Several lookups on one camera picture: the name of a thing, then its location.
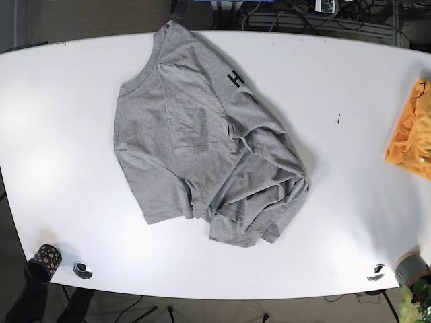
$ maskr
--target orange cloth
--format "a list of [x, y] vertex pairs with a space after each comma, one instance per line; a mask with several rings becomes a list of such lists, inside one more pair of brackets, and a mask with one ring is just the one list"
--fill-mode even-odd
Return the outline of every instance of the orange cloth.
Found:
[[430, 82], [416, 82], [386, 149], [385, 160], [431, 180]]

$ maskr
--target gray t-shirt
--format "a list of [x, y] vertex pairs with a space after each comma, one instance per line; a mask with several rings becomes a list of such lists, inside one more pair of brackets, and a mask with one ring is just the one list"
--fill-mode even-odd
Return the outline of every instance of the gray t-shirt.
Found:
[[154, 34], [147, 65], [120, 89], [114, 148], [149, 224], [202, 217], [211, 239], [236, 246], [274, 242], [308, 191], [281, 125], [176, 22]]

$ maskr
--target plant leaf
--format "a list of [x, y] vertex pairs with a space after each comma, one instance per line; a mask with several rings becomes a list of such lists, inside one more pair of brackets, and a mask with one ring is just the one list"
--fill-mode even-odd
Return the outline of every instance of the plant leaf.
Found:
[[402, 301], [398, 307], [399, 310], [399, 321], [400, 323], [414, 323], [419, 316], [419, 311], [411, 301]]
[[411, 303], [413, 299], [413, 293], [411, 292], [409, 287], [403, 285], [401, 287], [401, 295], [403, 296], [403, 299], [406, 303]]
[[420, 296], [428, 288], [428, 283], [425, 279], [418, 279], [413, 283], [413, 292], [415, 295]]

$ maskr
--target metal grommet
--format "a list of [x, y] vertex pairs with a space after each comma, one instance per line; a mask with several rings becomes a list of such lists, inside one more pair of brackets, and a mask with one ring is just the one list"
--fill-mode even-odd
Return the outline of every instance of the metal grommet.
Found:
[[372, 267], [372, 272], [369, 276], [367, 276], [367, 279], [369, 281], [378, 281], [380, 278], [382, 278], [386, 273], [386, 267], [383, 264], [377, 264], [374, 267]]
[[75, 262], [73, 264], [73, 272], [82, 279], [89, 279], [93, 276], [92, 269], [83, 262]]

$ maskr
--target green plant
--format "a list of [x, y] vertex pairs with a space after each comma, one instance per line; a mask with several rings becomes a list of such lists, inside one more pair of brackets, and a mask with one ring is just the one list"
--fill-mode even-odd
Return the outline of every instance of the green plant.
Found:
[[413, 283], [413, 292], [409, 287], [402, 286], [401, 294], [400, 323], [431, 323], [431, 285], [425, 279]]

